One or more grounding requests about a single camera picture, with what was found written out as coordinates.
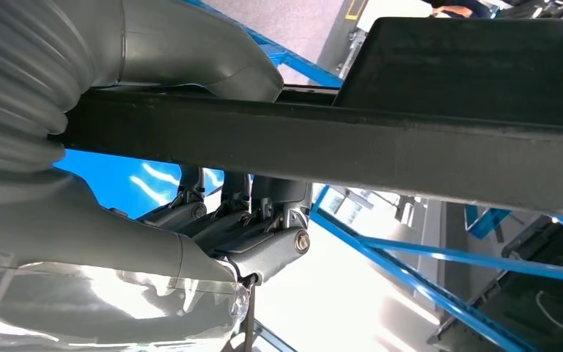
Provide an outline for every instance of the bolt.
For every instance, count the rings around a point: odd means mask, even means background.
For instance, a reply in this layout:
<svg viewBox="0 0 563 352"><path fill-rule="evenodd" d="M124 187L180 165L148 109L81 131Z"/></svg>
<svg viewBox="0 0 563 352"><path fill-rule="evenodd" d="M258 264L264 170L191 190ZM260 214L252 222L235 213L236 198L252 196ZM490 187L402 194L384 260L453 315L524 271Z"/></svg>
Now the bolt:
<svg viewBox="0 0 563 352"><path fill-rule="evenodd" d="M295 248L300 254L305 254L309 249L309 235L305 231L300 231L295 237Z"/></svg>
<svg viewBox="0 0 563 352"><path fill-rule="evenodd" d="M204 215L206 215L206 207L204 205L198 205L193 209L193 217L195 219L199 219Z"/></svg>

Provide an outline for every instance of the black metal beam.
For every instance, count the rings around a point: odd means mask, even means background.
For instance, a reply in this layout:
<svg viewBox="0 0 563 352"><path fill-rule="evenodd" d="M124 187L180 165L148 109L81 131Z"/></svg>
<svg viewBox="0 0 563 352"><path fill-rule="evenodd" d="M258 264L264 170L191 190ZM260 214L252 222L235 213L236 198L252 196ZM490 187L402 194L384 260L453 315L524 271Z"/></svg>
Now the black metal beam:
<svg viewBox="0 0 563 352"><path fill-rule="evenodd" d="M89 92L68 148L563 214L563 117L530 123Z"/></svg>

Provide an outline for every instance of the white wall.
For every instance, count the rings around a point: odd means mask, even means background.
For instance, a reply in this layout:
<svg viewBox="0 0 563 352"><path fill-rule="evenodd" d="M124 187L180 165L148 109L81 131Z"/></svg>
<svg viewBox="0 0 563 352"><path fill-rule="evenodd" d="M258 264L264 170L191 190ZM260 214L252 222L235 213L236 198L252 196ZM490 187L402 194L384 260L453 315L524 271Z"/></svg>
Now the white wall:
<svg viewBox="0 0 563 352"><path fill-rule="evenodd" d="M258 320L299 351L436 351L431 312L322 227L309 234L309 252L258 287Z"/></svg>

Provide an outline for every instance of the plastic sheet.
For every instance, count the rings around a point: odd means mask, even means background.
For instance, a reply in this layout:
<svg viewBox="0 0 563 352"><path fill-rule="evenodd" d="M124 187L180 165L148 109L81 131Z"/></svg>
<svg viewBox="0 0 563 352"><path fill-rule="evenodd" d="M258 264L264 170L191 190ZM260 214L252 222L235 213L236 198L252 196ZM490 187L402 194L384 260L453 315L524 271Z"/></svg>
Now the plastic sheet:
<svg viewBox="0 0 563 352"><path fill-rule="evenodd" d="M0 351L219 351L245 317L240 284L0 252Z"/></svg>

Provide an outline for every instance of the metal pivot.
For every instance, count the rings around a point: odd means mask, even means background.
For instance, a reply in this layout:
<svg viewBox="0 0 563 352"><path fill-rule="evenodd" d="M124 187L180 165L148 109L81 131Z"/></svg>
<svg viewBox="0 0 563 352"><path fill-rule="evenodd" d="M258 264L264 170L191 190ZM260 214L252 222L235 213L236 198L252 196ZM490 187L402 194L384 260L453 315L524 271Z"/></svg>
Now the metal pivot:
<svg viewBox="0 0 563 352"><path fill-rule="evenodd" d="M178 231L193 220L206 215L204 170L190 165L181 165L180 169L182 177L176 198L137 220L164 230Z"/></svg>

